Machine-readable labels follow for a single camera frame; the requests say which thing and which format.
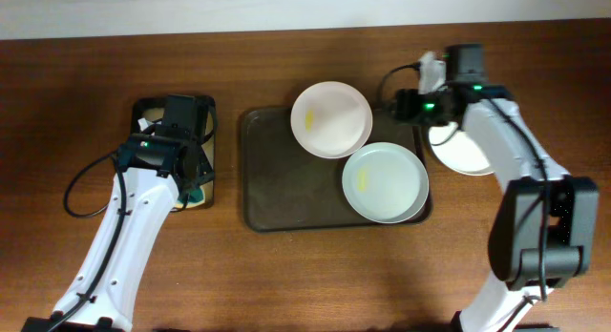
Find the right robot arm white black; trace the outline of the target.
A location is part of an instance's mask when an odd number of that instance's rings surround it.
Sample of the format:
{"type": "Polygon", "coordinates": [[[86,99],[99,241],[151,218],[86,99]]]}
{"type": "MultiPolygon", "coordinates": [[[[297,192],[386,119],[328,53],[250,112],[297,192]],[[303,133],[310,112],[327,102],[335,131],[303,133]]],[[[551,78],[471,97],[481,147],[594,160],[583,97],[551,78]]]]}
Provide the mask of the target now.
{"type": "Polygon", "coordinates": [[[519,331],[520,321],[591,264],[599,188],[543,149],[510,91],[489,81],[479,44],[426,52],[409,64],[415,89],[396,92],[391,115],[422,127],[455,123],[486,157],[502,191],[488,240],[491,273],[453,331],[519,331]]]}

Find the cream white plate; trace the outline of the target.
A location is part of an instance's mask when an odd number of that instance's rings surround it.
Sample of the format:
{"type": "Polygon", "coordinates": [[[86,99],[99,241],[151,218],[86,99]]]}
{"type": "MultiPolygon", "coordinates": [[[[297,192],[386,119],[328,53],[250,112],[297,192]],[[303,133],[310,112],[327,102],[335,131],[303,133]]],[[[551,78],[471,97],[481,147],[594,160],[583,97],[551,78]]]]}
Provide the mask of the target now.
{"type": "Polygon", "coordinates": [[[494,172],[480,148],[456,122],[430,127],[427,138],[432,154],[451,170],[467,176],[486,176],[494,172]]]}

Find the pinkish white plate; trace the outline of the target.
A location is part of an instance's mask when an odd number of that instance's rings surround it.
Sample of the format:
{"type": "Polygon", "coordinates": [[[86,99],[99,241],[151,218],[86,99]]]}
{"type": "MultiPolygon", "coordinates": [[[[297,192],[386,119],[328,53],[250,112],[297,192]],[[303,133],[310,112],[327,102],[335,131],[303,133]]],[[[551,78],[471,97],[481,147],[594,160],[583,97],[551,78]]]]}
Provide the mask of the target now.
{"type": "Polygon", "coordinates": [[[373,114],[352,86],[326,81],[305,89],[290,112],[297,142],[310,154],[328,159],[350,156],[369,139],[373,114]]]}

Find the green yellow sponge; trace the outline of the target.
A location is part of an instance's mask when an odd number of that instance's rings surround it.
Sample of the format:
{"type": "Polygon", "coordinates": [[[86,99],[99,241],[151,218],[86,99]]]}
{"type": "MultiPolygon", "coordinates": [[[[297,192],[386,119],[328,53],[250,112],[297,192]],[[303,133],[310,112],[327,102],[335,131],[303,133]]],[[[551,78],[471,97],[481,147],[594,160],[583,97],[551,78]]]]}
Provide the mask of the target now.
{"type": "Polygon", "coordinates": [[[191,209],[202,205],[206,201],[206,195],[202,188],[194,189],[188,194],[179,196],[175,204],[174,210],[180,211],[191,209]]]}

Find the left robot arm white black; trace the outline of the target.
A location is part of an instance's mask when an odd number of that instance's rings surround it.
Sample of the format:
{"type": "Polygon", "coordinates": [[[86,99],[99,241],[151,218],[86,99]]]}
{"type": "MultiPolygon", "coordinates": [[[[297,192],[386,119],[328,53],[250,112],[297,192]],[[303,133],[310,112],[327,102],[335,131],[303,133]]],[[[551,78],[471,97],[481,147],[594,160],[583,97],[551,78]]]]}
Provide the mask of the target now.
{"type": "Polygon", "coordinates": [[[131,133],[107,154],[115,170],[103,220],[69,289],[26,331],[129,331],[137,291],[164,221],[214,203],[216,102],[170,94],[138,100],[131,133]]]}

